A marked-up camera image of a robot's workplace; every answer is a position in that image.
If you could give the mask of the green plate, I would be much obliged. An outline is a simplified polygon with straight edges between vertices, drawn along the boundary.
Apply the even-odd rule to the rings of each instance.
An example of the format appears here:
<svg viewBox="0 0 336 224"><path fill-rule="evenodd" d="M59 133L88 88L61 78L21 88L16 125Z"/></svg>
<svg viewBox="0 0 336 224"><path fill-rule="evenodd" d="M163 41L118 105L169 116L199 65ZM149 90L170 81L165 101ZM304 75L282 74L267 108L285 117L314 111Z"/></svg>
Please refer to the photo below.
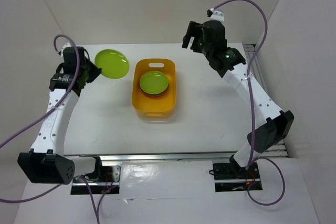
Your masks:
<svg viewBox="0 0 336 224"><path fill-rule="evenodd" d="M130 69L126 56L114 49L104 49L95 56L95 65L102 69L102 75L109 79L125 77Z"/></svg>
<svg viewBox="0 0 336 224"><path fill-rule="evenodd" d="M142 91L149 94L164 92L169 86L168 77L160 71L149 71L139 81Z"/></svg>

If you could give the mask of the black plate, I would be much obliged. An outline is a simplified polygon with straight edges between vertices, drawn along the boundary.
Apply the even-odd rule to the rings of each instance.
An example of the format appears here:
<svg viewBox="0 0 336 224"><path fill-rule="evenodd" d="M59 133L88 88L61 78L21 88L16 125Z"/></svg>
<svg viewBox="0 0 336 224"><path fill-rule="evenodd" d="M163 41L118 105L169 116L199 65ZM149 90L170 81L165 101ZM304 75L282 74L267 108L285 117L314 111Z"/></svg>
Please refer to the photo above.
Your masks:
<svg viewBox="0 0 336 224"><path fill-rule="evenodd" d="M144 96L148 97L148 98L158 98L158 97L161 97L161 96L165 95L166 91L161 92L161 93L157 93L157 94L149 94L149 93L146 93L146 92L142 91L142 94Z"/></svg>

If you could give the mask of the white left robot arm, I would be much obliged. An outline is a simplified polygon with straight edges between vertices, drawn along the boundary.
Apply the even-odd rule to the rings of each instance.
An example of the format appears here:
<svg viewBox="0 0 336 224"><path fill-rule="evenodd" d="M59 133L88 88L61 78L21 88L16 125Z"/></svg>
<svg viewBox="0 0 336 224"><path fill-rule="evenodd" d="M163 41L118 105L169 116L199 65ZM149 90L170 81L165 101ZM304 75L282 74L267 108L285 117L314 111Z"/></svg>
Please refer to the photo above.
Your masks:
<svg viewBox="0 0 336 224"><path fill-rule="evenodd" d="M38 135L27 153L17 162L25 175L36 184L69 184L75 176L75 163L64 154L65 136L81 90L101 74L88 58L80 61L75 77L75 60L65 60L50 80L47 112Z"/></svg>

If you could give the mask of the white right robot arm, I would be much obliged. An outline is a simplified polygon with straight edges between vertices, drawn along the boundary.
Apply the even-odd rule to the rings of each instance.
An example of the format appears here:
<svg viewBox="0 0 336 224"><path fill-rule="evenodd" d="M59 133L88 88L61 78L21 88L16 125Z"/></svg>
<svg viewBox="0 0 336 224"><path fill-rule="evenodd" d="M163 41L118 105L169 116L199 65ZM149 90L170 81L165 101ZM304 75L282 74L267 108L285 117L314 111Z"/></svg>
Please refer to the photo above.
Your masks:
<svg viewBox="0 0 336 224"><path fill-rule="evenodd" d="M247 105L253 105L254 132L247 143L229 159L229 172L235 178L247 172L249 160L278 144L288 135L294 121L291 111L284 111L269 97L251 73L243 55L228 47L225 27L217 20L202 24L191 21L182 40L182 48L202 53L210 67L231 85Z"/></svg>

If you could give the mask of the yellow plastic bin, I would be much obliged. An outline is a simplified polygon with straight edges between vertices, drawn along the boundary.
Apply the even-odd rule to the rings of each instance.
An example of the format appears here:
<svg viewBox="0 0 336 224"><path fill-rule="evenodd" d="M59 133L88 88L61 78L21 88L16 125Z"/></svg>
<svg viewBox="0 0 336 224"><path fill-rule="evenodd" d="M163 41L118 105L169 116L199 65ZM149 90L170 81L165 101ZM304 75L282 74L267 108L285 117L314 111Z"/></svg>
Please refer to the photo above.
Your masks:
<svg viewBox="0 0 336 224"><path fill-rule="evenodd" d="M148 98L142 94L140 78L149 71L160 71L169 80L166 94L158 98ZM132 88L132 105L141 118L168 118L176 104L176 69L172 60L149 58L140 60L135 67Z"/></svg>

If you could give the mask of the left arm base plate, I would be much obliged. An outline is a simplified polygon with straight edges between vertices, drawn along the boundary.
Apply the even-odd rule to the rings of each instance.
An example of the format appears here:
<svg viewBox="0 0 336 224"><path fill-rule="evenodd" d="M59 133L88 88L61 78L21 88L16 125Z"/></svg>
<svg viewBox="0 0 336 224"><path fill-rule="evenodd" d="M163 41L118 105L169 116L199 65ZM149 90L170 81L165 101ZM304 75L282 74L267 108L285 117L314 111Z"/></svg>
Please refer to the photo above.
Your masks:
<svg viewBox="0 0 336 224"><path fill-rule="evenodd" d="M100 166L91 174L85 174L85 179L93 195L103 193L116 195L120 192L121 165ZM74 179L71 185L71 195L88 195L89 189L82 179Z"/></svg>

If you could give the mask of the aluminium rail front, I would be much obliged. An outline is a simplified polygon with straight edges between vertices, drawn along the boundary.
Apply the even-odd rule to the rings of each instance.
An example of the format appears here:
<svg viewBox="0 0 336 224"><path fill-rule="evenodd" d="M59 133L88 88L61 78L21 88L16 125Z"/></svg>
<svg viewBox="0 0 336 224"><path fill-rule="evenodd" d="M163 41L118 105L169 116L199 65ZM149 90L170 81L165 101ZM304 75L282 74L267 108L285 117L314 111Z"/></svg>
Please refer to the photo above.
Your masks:
<svg viewBox="0 0 336 224"><path fill-rule="evenodd" d="M171 153L171 154L129 154L129 155L64 155L67 159L80 157L100 157L103 162L151 162L151 161L182 161L199 159L229 159L232 152L199 152L199 153Z"/></svg>

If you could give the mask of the aluminium rail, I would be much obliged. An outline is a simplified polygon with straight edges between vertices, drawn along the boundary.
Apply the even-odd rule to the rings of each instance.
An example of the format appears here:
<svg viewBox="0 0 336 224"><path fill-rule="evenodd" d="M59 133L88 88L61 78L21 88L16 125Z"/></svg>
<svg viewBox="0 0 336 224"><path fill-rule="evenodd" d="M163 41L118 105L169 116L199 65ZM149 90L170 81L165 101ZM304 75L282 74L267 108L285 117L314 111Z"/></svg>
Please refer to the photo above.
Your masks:
<svg viewBox="0 0 336 224"><path fill-rule="evenodd" d="M263 153L275 150L276 146L283 143L291 124L293 114L290 111L284 112L264 90L263 76L261 74L258 60L252 63L250 74L257 76L252 79L251 85L255 109L255 152Z"/></svg>
<svg viewBox="0 0 336 224"><path fill-rule="evenodd" d="M103 162L151 162L151 161L182 161L199 159L229 159L232 152L199 152L199 153L171 153L171 154L129 154L129 155L64 155L67 159L80 157L100 157Z"/></svg>

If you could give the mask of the aluminium rail right side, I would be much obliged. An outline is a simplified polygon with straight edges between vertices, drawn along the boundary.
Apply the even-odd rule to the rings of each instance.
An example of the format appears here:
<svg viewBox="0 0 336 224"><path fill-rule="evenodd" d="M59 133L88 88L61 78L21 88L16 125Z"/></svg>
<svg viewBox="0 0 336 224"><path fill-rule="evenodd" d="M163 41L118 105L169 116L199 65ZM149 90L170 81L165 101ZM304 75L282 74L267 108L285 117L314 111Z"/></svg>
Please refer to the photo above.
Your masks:
<svg viewBox="0 0 336 224"><path fill-rule="evenodd" d="M275 150L276 146L283 143L291 124L293 114L290 111L284 112L264 90L263 76L261 74L258 60L252 63L250 74L257 76L252 79L251 85L255 109L255 152L263 153Z"/></svg>

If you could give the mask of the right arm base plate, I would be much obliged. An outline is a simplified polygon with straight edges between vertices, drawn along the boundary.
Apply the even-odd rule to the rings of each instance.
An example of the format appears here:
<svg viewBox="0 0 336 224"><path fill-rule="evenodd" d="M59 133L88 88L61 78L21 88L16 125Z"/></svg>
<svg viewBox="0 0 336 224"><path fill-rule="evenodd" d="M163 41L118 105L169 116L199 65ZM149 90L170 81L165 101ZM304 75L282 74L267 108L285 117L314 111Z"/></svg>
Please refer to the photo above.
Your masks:
<svg viewBox="0 0 336 224"><path fill-rule="evenodd" d="M213 169L208 172L214 177L216 192L262 190L259 168L253 163L249 170L234 173L229 163L214 163Z"/></svg>

